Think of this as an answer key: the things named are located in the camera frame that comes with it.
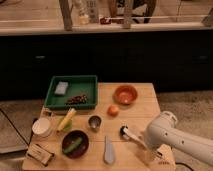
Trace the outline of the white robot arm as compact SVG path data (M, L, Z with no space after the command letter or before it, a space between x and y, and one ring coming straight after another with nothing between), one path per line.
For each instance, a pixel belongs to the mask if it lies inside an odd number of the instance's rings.
M157 150L166 144L213 166L213 140L180 131L175 128L177 122L172 112L161 112L145 129L146 146Z

